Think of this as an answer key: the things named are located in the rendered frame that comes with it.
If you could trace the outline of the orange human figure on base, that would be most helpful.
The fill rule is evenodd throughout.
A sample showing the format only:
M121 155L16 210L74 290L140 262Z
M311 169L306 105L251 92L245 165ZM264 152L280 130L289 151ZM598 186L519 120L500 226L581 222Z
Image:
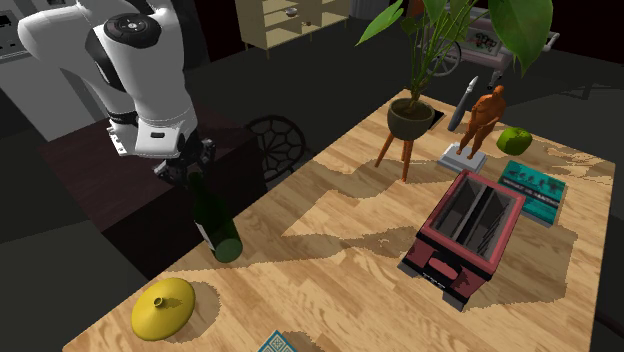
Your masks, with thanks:
M487 156L480 151L484 139L493 131L501 119L506 101L503 98L504 86L497 85L491 94L483 95L471 109L471 116L464 136L452 143L440 156L437 163L455 172L464 169L479 173Z

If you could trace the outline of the teal book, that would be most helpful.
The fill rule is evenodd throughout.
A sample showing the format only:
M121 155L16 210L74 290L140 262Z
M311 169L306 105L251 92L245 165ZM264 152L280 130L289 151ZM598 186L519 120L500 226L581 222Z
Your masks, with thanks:
M525 196L522 213L526 217L546 227L555 224L565 194L565 182L511 160L498 183Z

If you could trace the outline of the yellow round lid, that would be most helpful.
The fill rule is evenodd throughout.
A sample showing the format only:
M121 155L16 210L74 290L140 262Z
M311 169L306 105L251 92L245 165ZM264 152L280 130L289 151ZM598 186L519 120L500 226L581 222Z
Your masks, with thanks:
M158 341L176 334L190 319L195 291L181 278L158 281L146 289L131 313L134 334L145 341Z

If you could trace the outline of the green apple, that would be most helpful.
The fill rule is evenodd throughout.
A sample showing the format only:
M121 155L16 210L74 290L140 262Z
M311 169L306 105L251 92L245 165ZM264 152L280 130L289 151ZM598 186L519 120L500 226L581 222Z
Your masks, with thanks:
M520 127L508 127L499 136L496 146L504 153L519 156L532 143L532 135Z

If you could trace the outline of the pink wheeled cart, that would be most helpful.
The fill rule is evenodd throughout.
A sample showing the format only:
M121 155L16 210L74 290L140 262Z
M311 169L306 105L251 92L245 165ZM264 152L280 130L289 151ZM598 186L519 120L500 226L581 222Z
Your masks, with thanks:
M453 42L445 57L436 56L427 68L436 77L450 75L461 62L466 61L491 68L493 73L487 84L492 90L513 61L513 53L498 39L493 31L469 28L465 42Z

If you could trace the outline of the red toaster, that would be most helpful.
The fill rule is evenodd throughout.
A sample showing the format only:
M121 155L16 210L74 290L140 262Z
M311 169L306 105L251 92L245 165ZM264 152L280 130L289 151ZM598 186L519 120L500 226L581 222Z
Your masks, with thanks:
M461 311L492 279L525 196L483 176L459 173L416 234L398 268L421 276Z

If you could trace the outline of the potted plant on wooden legs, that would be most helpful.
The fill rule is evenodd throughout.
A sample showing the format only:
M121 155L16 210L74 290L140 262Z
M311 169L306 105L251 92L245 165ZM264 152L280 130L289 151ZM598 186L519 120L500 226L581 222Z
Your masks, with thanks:
M417 19L403 17L403 0L396 0L372 20L359 39L364 43L400 21L410 40L409 96L391 101L387 112L390 134L378 156L379 159L385 156L393 140L402 140L404 172L409 169L414 141L427 131L434 117L433 107L421 95L451 51L462 57L459 43L467 38L472 25L487 16L502 47L520 63L522 72L556 38L551 32L552 0L488 0L487 9L476 17L471 12L478 0L422 2L424 13Z

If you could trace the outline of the beige open shelf unit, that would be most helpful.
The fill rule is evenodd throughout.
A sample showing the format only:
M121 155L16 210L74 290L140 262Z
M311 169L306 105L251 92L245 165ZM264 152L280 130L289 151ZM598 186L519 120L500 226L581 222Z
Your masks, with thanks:
M245 46L269 51L336 23L346 23L350 0L235 0Z

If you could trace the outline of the grey knife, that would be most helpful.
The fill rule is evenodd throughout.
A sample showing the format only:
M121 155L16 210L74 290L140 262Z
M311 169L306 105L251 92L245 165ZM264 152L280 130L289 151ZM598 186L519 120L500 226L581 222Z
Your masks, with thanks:
M468 84L464 94L462 95L459 103L456 105L456 109L452 115L452 117L449 120L449 124L447 129L451 132L455 131L456 128L459 126L459 124L461 123L463 116L465 114L465 106L466 106L466 102L468 100L468 97L470 96L470 94L472 93L476 83L478 82L479 76L475 76Z

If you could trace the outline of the teal patterned square tile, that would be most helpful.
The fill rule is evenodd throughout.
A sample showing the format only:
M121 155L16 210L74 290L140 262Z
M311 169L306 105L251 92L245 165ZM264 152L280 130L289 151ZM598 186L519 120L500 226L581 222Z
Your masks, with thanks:
M278 330L275 330L257 352L297 352L297 350Z

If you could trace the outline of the dark robot stand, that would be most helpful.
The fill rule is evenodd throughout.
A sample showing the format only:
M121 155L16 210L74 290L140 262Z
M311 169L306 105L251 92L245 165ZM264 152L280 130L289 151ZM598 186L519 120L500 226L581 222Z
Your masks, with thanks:
M256 136L207 105L196 104L198 130L217 147L206 186L236 216L266 191ZM154 159L119 156L100 121L40 149L102 235L148 279L198 245L192 196L153 173Z

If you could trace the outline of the dark green glass bottle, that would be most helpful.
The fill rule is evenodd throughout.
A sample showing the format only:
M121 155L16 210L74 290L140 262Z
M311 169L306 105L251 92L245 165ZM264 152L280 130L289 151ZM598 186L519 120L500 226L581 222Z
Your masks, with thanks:
M214 257L221 263L236 260L243 243L225 202L205 187L199 172L189 175L189 189L194 196L194 222Z

